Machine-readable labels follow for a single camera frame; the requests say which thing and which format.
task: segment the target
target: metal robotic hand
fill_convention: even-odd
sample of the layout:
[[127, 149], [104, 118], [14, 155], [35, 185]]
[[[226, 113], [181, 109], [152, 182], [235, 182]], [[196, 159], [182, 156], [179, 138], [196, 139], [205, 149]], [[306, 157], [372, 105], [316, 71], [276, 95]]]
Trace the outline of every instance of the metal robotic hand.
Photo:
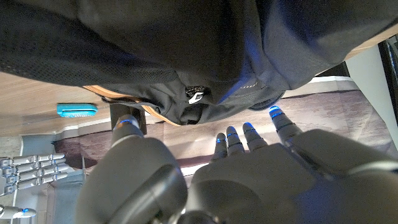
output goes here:
[[[263, 140], [263, 138], [258, 135], [257, 131], [254, 129], [251, 123], [247, 122], [243, 124], [243, 132], [244, 137], [248, 141], [248, 147], [251, 152], [267, 146], [265, 140]], [[244, 153], [242, 142], [239, 139], [235, 128], [232, 126], [228, 127], [226, 129], [226, 133], [228, 138], [228, 146], [226, 141], [227, 138], [225, 137], [225, 135], [223, 133], [219, 133], [217, 135], [215, 153], [210, 162], [215, 162], [227, 156]]]
[[[67, 177], [63, 171], [69, 166], [64, 163], [64, 157], [58, 153], [0, 158], [0, 196]], [[27, 218], [35, 214], [36, 211], [30, 208], [0, 205], [0, 219]]]

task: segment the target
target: black mesh fabric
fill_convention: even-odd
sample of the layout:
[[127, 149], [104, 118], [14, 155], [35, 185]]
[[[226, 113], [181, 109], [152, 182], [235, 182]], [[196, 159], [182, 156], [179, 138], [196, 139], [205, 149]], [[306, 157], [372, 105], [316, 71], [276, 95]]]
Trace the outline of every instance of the black mesh fabric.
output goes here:
[[79, 21], [0, 1], [0, 71], [62, 85], [165, 83], [175, 70], [140, 60]]

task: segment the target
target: wall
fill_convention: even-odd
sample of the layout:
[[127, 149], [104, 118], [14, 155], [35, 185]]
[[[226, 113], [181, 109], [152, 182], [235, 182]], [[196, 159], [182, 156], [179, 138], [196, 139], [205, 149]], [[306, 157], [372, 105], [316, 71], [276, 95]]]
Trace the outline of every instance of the wall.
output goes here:
[[346, 64], [349, 75], [384, 120], [394, 144], [398, 146], [398, 126], [378, 46], [348, 59]]

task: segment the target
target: robot finger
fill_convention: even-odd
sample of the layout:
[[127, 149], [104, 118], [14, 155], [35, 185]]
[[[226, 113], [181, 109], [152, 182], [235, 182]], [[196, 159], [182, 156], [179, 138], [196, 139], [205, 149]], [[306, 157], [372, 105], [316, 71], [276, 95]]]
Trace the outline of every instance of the robot finger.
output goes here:
[[225, 158], [228, 155], [226, 148], [226, 138], [225, 134], [219, 133], [217, 134], [216, 139], [216, 148], [214, 151], [214, 155], [211, 158], [210, 162], [215, 162], [219, 159]]
[[267, 145], [265, 140], [257, 133], [251, 123], [244, 123], [243, 124], [243, 133], [244, 137], [248, 141], [248, 147], [251, 152], [262, 148]]
[[62, 159], [65, 155], [63, 153], [56, 153], [50, 155], [34, 155], [34, 156], [17, 156], [6, 161], [2, 161], [2, 167], [18, 166], [22, 164], [30, 164], [33, 162], [51, 161], [55, 159]]
[[27, 171], [31, 171], [31, 170], [36, 170], [36, 169], [48, 167], [51, 165], [62, 164], [66, 161], [67, 160], [65, 158], [63, 158], [63, 159], [35, 162], [35, 163], [31, 163], [31, 164], [23, 164], [23, 165], [17, 166], [17, 172], [22, 173], [22, 172], [27, 172]]
[[244, 148], [241, 140], [239, 139], [238, 134], [234, 127], [230, 126], [226, 129], [227, 138], [228, 138], [228, 155], [232, 156], [235, 154], [244, 153]]
[[29, 179], [36, 179], [38, 177], [46, 176], [49, 174], [59, 173], [65, 171], [69, 168], [66, 164], [52, 165], [49, 167], [44, 167], [41, 169], [25, 172], [19, 174], [19, 181], [25, 181]]
[[67, 176], [68, 176], [67, 173], [62, 173], [62, 172], [58, 173], [58, 174], [50, 174], [50, 175], [46, 175], [43, 177], [38, 177], [38, 178], [19, 182], [17, 184], [17, 188], [18, 188], [18, 190], [22, 190], [22, 189], [33, 187], [36, 185], [45, 184], [45, 183], [56, 181], [56, 180], [59, 180], [62, 178], [66, 178]]

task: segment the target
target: wooden surface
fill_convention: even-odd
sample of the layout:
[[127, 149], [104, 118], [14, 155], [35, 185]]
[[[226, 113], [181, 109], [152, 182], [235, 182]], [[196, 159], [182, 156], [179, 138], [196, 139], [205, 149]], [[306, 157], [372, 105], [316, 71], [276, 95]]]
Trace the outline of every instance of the wooden surface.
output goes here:
[[[65, 126], [108, 118], [109, 105], [80, 87], [38, 82], [0, 72], [0, 136], [51, 133]], [[61, 118], [57, 103], [94, 103], [98, 112], [89, 118]]]
[[392, 37], [393, 35], [398, 34], [398, 24], [390, 27], [390, 29], [385, 30], [384, 32], [381, 32], [380, 34], [374, 36], [373, 38], [363, 42], [361, 45], [357, 46], [356, 48], [354, 48], [345, 58], [345, 60], [361, 53], [362, 51], [369, 49], [373, 46], [375, 46], [376, 44]]

